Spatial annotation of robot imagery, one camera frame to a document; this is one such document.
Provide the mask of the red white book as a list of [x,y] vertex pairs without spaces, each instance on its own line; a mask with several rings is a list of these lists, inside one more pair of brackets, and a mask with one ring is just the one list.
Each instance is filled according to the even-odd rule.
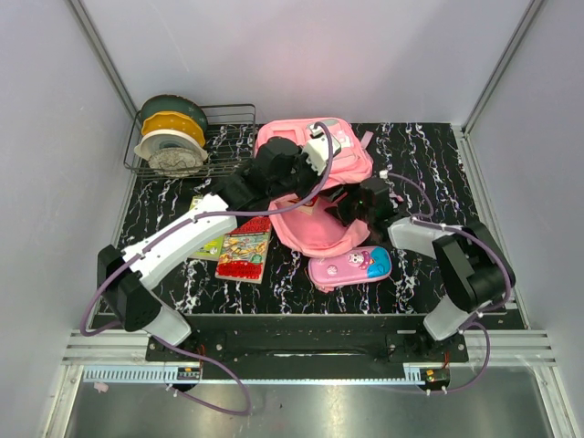
[[327,208],[332,207],[335,204],[336,203],[333,202],[329,196],[318,194],[315,195],[309,202],[296,207],[294,212],[312,215],[316,211],[325,211]]

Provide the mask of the pink student backpack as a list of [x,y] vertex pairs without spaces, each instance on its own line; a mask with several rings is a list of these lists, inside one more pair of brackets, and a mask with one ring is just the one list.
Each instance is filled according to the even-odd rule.
[[260,128],[254,149],[257,155],[271,140],[279,138],[291,141],[302,151],[319,151],[327,155],[329,140],[319,123],[327,126],[335,147],[328,177],[317,174],[325,171],[327,164],[324,161],[318,160],[317,165],[312,166],[306,157],[302,157],[299,159],[300,175],[292,178],[297,184],[296,190],[276,198],[269,205],[271,210],[284,209],[317,187],[321,188],[309,202],[310,207],[302,205],[269,217],[283,245],[316,258],[339,256],[362,244],[370,235],[363,221],[351,216],[349,222],[343,224],[327,210],[347,200],[349,189],[358,187],[372,176],[373,159],[367,151],[372,133],[367,131],[359,138],[347,121],[338,118],[273,120]]

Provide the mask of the red treehouse book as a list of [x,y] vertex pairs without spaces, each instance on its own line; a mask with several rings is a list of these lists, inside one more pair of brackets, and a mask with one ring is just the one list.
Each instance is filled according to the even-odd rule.
[[258,216],[224,236],[215,277],[260,284],[272,232],[268,217]]

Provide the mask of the green book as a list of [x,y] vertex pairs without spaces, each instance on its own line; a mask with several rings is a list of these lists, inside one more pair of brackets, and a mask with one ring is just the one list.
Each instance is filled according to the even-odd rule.
[[217,262],[220,258],[221,251],[224,244],[224,235],[216,237],[214,240],[209,241],[204,246],[199,248],[197,251],[192,253],[189,258],[204,261],[215,261]]

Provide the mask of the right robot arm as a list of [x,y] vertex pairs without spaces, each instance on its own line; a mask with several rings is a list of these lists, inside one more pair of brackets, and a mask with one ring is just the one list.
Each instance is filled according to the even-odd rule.
[[436,261],[445,295],[408,339],[420,359],[438,360],[454,335],[511,298],[516,275],[485,224],[437,224],[431,213],[408,214],[403,199],[378,177],[320,196],[330,202],[325,212],[339,223],[362,221],[379,244]]

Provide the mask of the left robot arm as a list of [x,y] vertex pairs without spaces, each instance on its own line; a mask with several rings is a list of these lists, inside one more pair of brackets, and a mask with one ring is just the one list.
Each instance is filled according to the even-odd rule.
[[165,341],[178,361],[196,352],[189,323],[152,290],[181,262],[220,235],[250,219],[269,216],[275,199],[294,194],[301,204],[316,196],[327,181],[339,145],[329,133],[304,146],[273,137],[255,157],[224,177],[195,208],[137,244],[122,250],[108,245],[98,253],[98,297],[116,319],[109,326],[127,332],[144,330]]

